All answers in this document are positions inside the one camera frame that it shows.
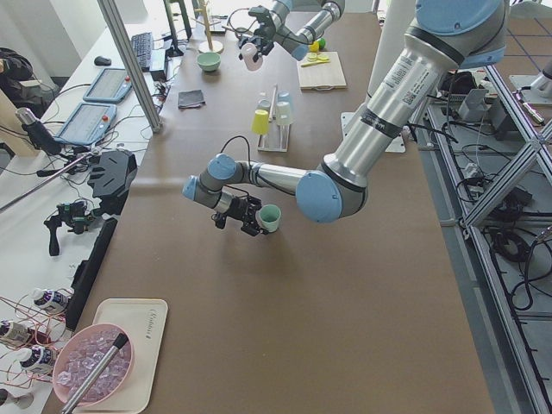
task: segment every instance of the robotic arm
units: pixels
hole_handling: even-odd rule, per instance
[[[281,8],[283,3],[277,3],[274,8]],[[316,169],[234,161],[218,154],[199,177],[188,178],[184,195],[244,224],[260,202],[250,204],[225,191],[225,185],[248,183],[287,192],[296,197],[303,214],[318,223],[353,215],[367,201],[368,172],[440,77],[449,70],[491,65],[502,58],[508,12],[507,0],[417,0],[403,52],[370,101],[357,111],[348,138]]]
[[[320,38],[329,25],[338,21],[345,9],[345,0],[317,1],[322,10],[297,33],[293,33],[285,25],[285,19],[293,7],[292,0],[275,0],[271,9],[262,6],[249,9],[249,15],[257,19],[259,27],[253,36],[241,38],[238,44],[242,51],[240,59],[252,60],[254,64],[259,62],[258,65],[248,65],[258,69],[262,56],[270,53],[274,42],[280,44],[296,60],[304,58],[309,51],[308,45]]]

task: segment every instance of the bottle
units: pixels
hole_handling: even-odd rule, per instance
[[[53,371],[53,364],[58,353],[50,348],[34,345],[31,348],[22,348],[16,352],[16,360],[21,368],[31,373],[49,375]]]
[[[50,315],[59,315],[65,312],[69,304],[69,297],[58,291],[35,288],[31,292],[34,304]]]
[[[8,404],[13,404],[16,407],[19,407],[22,410],[25,410],[31,404],[33,404],[34,399],[35,398],[31,393],[24,394],[19,397],[14,397],[5,388],[0,388],[0,407],[3,407]]]
[[[9,347],[49,343],[50,338],[43,332],[14,321],[0,321],[0,343]]]

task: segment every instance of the keyboard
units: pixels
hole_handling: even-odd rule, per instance
[[[149,71],[152,49],[154,48],[154,36],[152,33],[145,32],[135,34],[130,38],[130,44],[135,51],[141,71]]]

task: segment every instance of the pink bowl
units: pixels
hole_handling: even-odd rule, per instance
[[[91,325],[91,326],[89,326],[87,328],[84,328],[83,330],[79,331],[75,336],[73,336],[67,342],[67,344],[63,347],[63,349],[61,349],[61,352],[58,355],[58,358],[55,362],[55,365],[53,366],[53,373],[52,373],[53,391],[55,392],[55,395],[58,396],[58,398],[60,399],[61,402],[66,403],[67,400],[70,397],[69,396],[70,388],[67,387],[67,386],[63,386],[61,384],[58,384],[58,378],[59,378],[60,373],[64,372],[67,368],[67,363],[69,362],[69,354],[73,351],[78,351],[79,347],[80,347],[80,343],[84,339],[89,339],[94,334],[99,334],[99,333],[102,333],[103,331],[114,330],[114,329],[119,330],[123,334],[126,334],[126,332],[120,326],[117,326],[113,323],[98,323],[96,325]],[[121,384],[124,383],[124,380],[129,376],[129,373],[132,369],[134,358],[135,358],[134,346],[132,344],[132,341],[131,341],[130,337],[129,337],[128,344],[125,345],[125,348],[126,347],[130,348],[130,361],[129,361],[130,365],[129,365],[129,368],[127,369],[127,372],[122,377],[121,382],[119,382],[119,384],[113,390],[111,390],[111,392],[108,395],[106,395],[105,397],[103,397],[103,398],[101,398],[97,401],[88,401],[88,402],[81,401],[78,404],[79,407],[89,407],[91,405],[98,404],[98,403],[104,401],[105,399],[109,398],[114,392],[117,391],[117,389],[119,389],[121,387]]]

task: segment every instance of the green cup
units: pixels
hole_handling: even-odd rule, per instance
[[[274,204],[267,204],[259,210],[260,226],[268,231],[268,233],[273,233],[278,229],[281,217],[282,212]]]

